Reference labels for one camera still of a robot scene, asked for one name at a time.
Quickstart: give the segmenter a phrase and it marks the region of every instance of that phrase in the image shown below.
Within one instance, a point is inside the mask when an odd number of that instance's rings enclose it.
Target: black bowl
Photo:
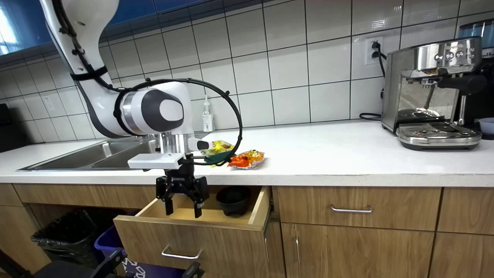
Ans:
[[[225,187],[216,195],[216,201],[226,216],[244,215],[250,201],[250,188],[247,186]]]

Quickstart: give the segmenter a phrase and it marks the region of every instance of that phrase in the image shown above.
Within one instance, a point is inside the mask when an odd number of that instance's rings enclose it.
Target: power outlet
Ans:
[[[383,47],[383,42],[384,38],[383,37],[373,37],[373,38],[367,38],[366,39],[366,46],[365,46],[365,52],[366,52],[366,65],[372,65],[372,64],[378,64],[379,63],[379,58],[372,58],[372,53],[374,51],[377,51],[376,49],[372,49],[372,43],[378,42],[381,44],[381,50]]]

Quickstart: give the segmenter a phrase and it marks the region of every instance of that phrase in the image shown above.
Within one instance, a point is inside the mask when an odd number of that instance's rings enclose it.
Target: trash can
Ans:
[[[122,210],[83,208],[54,220],[31,236],[52,261],[66,261],[95,269],[104,260],[94,241]]]
[[[109,256],[115,248],[123,247],[117,228],[113,226],[101,234],[94,243],[94,247],[100,250],[105,257]],[[134,273],[135,278],[181,278],[185,271],[182,269],[137,263],[128,258],[125,258],[122,265],[125,272]]]

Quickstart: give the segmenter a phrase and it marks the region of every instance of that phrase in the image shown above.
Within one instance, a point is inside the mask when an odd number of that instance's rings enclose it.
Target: open drawer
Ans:
[[[242,216],[223,214],[216,203],[222,187],[211,186],[203,215],[194,218],[194,207],[184,195],[173,197],[173,214],[167,216],[155,199],[135,216],[114,219],[128,257],[132,261],[185,269],[193,261],[206,273],[229,277],[267,275],[264,231],[270,210],[268,187],[252,186],[251,204]]]

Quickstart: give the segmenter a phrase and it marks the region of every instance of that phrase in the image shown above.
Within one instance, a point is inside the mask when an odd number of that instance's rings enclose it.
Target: coffee machine button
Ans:
[[[446,53],[446,61],[449,61],[454,58],[453,52]]]

